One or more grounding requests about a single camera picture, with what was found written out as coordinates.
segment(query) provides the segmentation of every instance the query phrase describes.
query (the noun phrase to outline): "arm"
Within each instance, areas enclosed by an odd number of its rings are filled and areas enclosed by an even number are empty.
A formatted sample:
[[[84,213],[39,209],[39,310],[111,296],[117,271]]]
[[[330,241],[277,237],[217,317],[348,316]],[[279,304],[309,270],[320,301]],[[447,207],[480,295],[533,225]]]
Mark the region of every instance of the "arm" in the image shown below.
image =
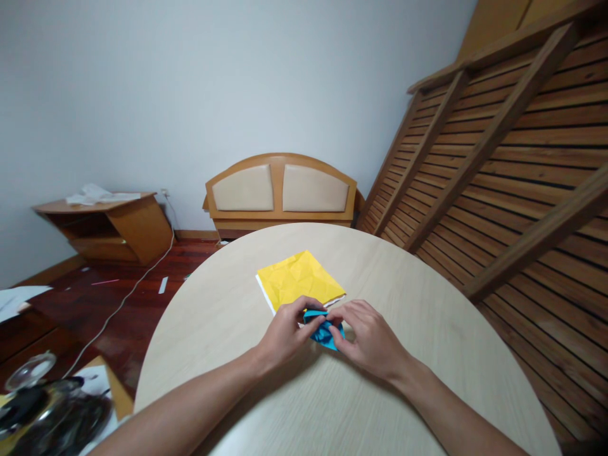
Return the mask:
[[[366,301],[331,310],[333,324],[346,321],[357,339],[350,343],[329,330],[339,351],[371,374],[392,384],[418,410],[450,456],[525,456],[506,435],[462,401],[427,366],[404,349],[382,315]]]
[[[167,393],[118,428],[91,454],[192,453],[264,375],[293,357],[325,321],[320,316],[299,328],[304,308],[326,310],[319,301],[304,296],[281,306],[259,344]]]

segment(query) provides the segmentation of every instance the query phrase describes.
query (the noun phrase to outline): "blue origami paper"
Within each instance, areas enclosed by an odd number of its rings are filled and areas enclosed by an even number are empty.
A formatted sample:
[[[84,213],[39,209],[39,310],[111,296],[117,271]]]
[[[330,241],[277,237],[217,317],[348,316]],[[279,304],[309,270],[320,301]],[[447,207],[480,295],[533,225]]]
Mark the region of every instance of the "blue origami paper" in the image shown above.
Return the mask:
[[[304,324],[308,323],[309,321],[311,321],[314,317],[316,317],[318,315],[327,315],[327,314],[328,314],[328,312],[323,312],[321,310],[308,310],[306,313],[304,313]],[[330,322],[324,321],[321,324],[321,326],[319,326],[319,329],[316,330],[310,338],[313,339],[315,342],[320,343],[322,346],[326,346],[327,348],[330,348],[337,352],[338,349],[336,348],[336,345],[334,344],[334,338],[331,335],[331,332],[329,332],[330,326],[331,326]],[[340,323],[338,325],[338,329],[340,330],[342,337],[344,337],[344,328],[342,328],[342,323]]]

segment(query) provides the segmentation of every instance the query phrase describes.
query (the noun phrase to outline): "white paper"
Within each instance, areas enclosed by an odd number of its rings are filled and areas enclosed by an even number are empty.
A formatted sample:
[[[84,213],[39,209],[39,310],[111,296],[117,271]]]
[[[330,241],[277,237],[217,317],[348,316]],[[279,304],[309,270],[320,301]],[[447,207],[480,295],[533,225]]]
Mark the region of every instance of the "white paper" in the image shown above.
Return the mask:
[[[0,322],[19,315],[21,304],[53,287],[24,286],[0,290]]]
[[[266,299],[266,302],[268,303],[268,307],[270,307],[270,311],[272,312],[272,315],[273,316],[276,315],[277,312],[274,310],[274,307],[272,306],[272,302],[270,302],[270,298],[268,297],[268,294],[266,293],[266,290],[264,289],[264,285],[262,285],[262,280],[260,279],[260,276],[258,274],[256,274],[255,279],[258,281],[258,285],[260,286],[260,289],[262,290],[264,299]],[[333,301],[330,301],[327,304],[325,304],[325,307],[334,305],[335,303],[337,303],[340,299],[344,298],[345,296],[346,295],[343,294],[342,296],[337,297]]]
[[[112,193],[95,184],[86,184],[81,190],[65,198],[69,205],[92,206],[97,203],[118,203],[141,198],[141,193]]]
[[[98,396],[110,388],[110,380],[108,380],[108,373],[106,371],[105,366],[101,365],[94,367],[86,367],[84,369],[79,370],[76,375],[84,378],[84,385],[82,385],[82,391],[87,394]],[[106,396],[111,400],[112,392],[107,392]],[[80,452],[79,456],[85,456],[90,453],[93,448],[99,445],[107,436],[109,436],[112,432],[118,429],[119,423],[118,418],[116,417],[116,410],[112,408],[112,411],[110,413],[110,418],[108,419],[106,427],[94,440],[89,442],[89,444],[84,447],[84,449]]]
[[[160,283],[160,288],[158,289],[158,294],[162,295],[165,292],[165,288],[167,287],[167,281],[169,277],[164,277],[163,281]]]

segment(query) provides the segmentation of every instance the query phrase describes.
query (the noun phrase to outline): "folded paper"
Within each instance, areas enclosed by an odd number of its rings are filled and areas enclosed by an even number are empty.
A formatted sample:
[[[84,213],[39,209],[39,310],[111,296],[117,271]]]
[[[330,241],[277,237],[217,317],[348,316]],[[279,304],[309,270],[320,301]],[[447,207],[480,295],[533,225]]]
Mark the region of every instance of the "folded paper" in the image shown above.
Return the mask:
[[[273,314],[281,305],[292,303],[300,296],[330,305],[346,294],[308,250],[260,269],[256,279]]]
[[[304,314],[304,324],[308,323],[309,321],[311,321],[313,318],[317,317],[318,315],[327,315],[327,314],[328,314],[328,312],[323,312],[321,310],[309,310]],[[338,349],[336,348],[336,344],[334,344],[334,337],[331,335],[331,332],[329,332],[330,326],[331,326],[330,322],[324,321],[323,323],[321,323],[321,326],[319,326],[319,329],[316,330],[310,338],[313,339],[315,342],[320,343],[322,346],[325,346],[327,348],[331,348],[332,350],[338,351]],[[344,338],[345,335],[344,335],[344,328],[342,328],[342,323],[340,323],[338,325],[338,329],[339,329],[340,333],[342,334],[342,337]]]

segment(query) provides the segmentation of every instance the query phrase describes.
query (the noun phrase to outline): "white wall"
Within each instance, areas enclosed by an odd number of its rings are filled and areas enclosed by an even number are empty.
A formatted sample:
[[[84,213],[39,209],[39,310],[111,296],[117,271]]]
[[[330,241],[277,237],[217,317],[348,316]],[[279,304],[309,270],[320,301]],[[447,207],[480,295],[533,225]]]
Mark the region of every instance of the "white wall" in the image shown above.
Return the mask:
[[[454,60],[475,3],[4,1],[0,286],[73,254],[27,207],[89,181],[168,188],[181,229],[212,229],[204,183],[259,153],[367,194],[407,87]]]

